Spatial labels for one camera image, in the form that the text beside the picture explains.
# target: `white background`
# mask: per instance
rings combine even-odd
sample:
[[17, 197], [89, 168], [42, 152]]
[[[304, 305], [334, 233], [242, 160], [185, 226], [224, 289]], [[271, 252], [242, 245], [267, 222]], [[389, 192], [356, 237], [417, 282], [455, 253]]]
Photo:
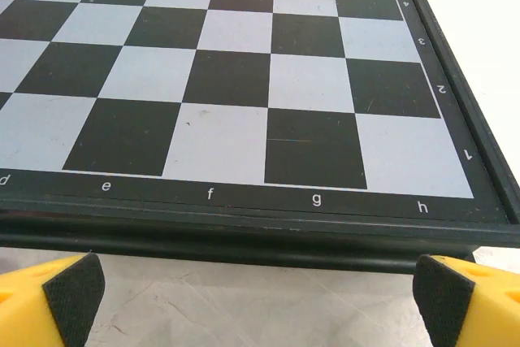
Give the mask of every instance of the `white background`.
[[[429, 0], [516, 177], [520, 177], [520, 0]], [[54, 252], [0, 249], [0, 272]], [[520, 252], [480, 262], [520, 271]], [[411, 279], [115, 256], [88, 347], [429, 346]]]

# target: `board edge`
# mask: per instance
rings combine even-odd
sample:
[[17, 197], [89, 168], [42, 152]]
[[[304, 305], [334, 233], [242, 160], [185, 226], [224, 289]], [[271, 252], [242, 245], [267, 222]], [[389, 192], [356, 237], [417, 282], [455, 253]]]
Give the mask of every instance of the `board edge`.
[[505, 156], [492, 134], [487, 120], [471, 91], [470, 85], [440, 28], [430, 3], [427, 0], [413, 0], [415, 8], [427, 31], [430, 42], [439, 58], [453, 94], [457, 99], [464, 120], [470, 130], [477, 149], [483, 158], [497, 195], [504, 206], [511, 223], [520, 223], [520, 188], [514, 178]]

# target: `scratch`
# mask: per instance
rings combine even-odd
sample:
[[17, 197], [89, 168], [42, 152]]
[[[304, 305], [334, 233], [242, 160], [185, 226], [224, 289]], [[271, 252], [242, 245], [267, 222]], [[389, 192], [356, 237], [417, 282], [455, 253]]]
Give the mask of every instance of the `scratch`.
[[95, 330], [91, 331], [90, 333], [93, 333], [93, 334], [94, 334], [94, 333], [101, 332], [103, 329], [105, 329], [105, 328], [107, 328], [107, 327], [109, 327], [108, 324], [106, 324], [106, 325], [102, 325], [101, 327], [99, 327], [99, 329], [95, 329]]
[[139, 293], [137, 293], [135, 296], [133, 296], [132, 298], [130, 298], [129, 300], [127, 300], [126, 302], [124, 302], [123, 304], [121, 304], [119, 307], [123, 307], [125, 305], [127, 305], [130, 301], [133, 301], [137, 298], [137, 296], [139, 296], [140, 294], [142, 294], [147, 288], [149, 288], [151, 285], [152, 285], [153, 281], [150, 282], [148, 284], [148, 286], [146, 286], [145, 288], [143, 288]]
[[206, 330], [206, 332], [208, 332], [214, 339], [214, 341], [217, 342], [218, 345], [222, 346], [222, 344], [220, 343], [220, 340], [219, 338], [204, 324], [201, 324], [201, 323], [198, 323], [197, 321], [194, 321], [194, 320], [191, 320], [188, 315], [183, 311], [181, 310], [176, 304], [174, 304], [173, 302], [171, 301], [166, 301], [166, 303], [168, 305], [171, 305], [173, 306], [185, 319], [187, 319], [191, 324], [193, 325], [198, 325], [199, 327], [201, 328], [204, 328], [204, 330]]
[[97, 344], [96, 344], [96, 347], [99, 347], [99, 345], [100, 345], [101, 343], [103, 343], [103, 344], [108, 343], [108, 340], [95, 340], [95, 339], [89, 339], [89, 341], [92, 341], [92, 342], [94, 342], [94, 343], [97, 343]]
[[119, 328], [117, 325], [111, 324], [110, 326], [117, 329], [119, 331], [119, 333], [122, 333], [123, 335], [128, 336], [128, 334], [126, 332], [123, 332], [123, 330], [121, 328]]
[[217, 313], [217, 314], [220, 314], [222, 315], [231, 325], [232, 327], [234, 327], [236, 329], [236, 334], [238, 336], [240, 336], [240, 338], [249, 346], [255, 346], [255, 347], [258, 347], [258, 345], [249, 337], [249, 335], [240, 327], [237, 325], [237, 321], [236, 319], [230, 315], [227, 311], [225, 310], [219, 310], [219, 308], [217, 308], [215, 306], [215, 304], [213, 304], [213, 302], [209, 301], [207, 298], [205, 298], [204, 296], [202, 296], [202, 294], [197, 290], [195, 289], [191, 284], [189, 284], [188, 282], [186, 282], [185, 280], [182, 280], [182, 282], [188, 286], [190, 289], [192, 289], [195, 294], [197, 294], [206, 304], [208, 304], [211, 308], [213, 308], [213, 310]]
[[190, 276], [190, 275], [192, 275], [192, 272], [189, 272], [188, 274], [184, 274], [184, 275], [181, 275], [181, 276], [174, 276], [173, 279], [174, 280], [182, 280], [183, 278], [186, 278], [187, 276]]
[[356, 311], [358, 311], [363, 317], [367, 318], [368, 320], [370, 320], [372, 323], [374, 324], [377, 324], [379, 325], [380, 327], [383, 327], [380, 323], [378, 323], [377, 321], [375, 321], [373, 318], [371, 318], [369, 315], [367, 315], [365, 312], [363, 312], [362, 310], [359, 310], [355, 305], [351, 304], [350, 302], [348, 302], [347, 300], [345, 300], [340, 294], [336, 293], [336, 292], [333, 292], [332, 290], [330, 290], [329, 288], [327, 288], [325, 285], [321, 284], [316, 278], [314, 278], [311, 274], [309, 274], [307, 271], [305, 270], [301, 270], [301, 272], [305, 275], [307, 275], [307, 277], [312, 280], [313, 282], [315, 282], [319, 287], [323, 288], [326, 292], [330, 293], [330, 294], [333, 294], [335, 297], [338, 297], [345, 305], [347, 306], [350, 306], [352, 308], [354, 308]]

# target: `black plastic frame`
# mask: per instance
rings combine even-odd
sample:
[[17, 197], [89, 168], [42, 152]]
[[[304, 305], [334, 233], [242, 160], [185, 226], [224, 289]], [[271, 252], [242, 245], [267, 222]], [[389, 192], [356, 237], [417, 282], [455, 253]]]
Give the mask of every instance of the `black plastic frame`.
[[520, 189], [427, 0], [413, 0], [510, 224], [82, 197], [5, 196], [0, 245], [294, 267], [413, 272], [420, 254], [520, 246]]

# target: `chessboard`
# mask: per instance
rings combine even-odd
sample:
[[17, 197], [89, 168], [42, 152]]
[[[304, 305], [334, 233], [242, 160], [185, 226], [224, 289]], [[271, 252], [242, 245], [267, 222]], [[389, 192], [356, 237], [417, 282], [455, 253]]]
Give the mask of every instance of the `chessboard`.
[[0, 0], [0, 197], [507, 224], [423, 19], [416, 0]]

